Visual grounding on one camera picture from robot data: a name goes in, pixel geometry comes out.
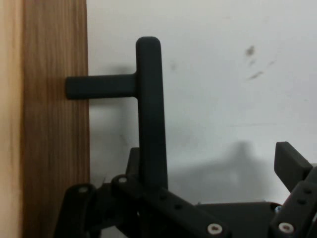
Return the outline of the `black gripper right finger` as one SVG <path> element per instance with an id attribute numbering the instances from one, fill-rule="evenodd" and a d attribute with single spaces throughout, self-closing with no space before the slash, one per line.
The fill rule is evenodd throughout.
<path id="1" fill-rule="evenodd" d="M 277 142 L 274 171 L 290 195 L 270 223 L 273 238 L 317 236 L 317 168 L 290 143 Z"/>

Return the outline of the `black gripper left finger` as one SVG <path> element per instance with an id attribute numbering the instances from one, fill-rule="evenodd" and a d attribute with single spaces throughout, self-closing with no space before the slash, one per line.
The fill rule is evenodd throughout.
<path id="1" fill-rule="evenodd" d="M 96 188 L 77 184 L 64 195 L 55 227 L 58 238 L 98 238 L 116 227 L 129 238 L 229 238 L 224 222 L 164 188 L 138 178 L 139 149 L 132 148 L 126 173 Z"/>

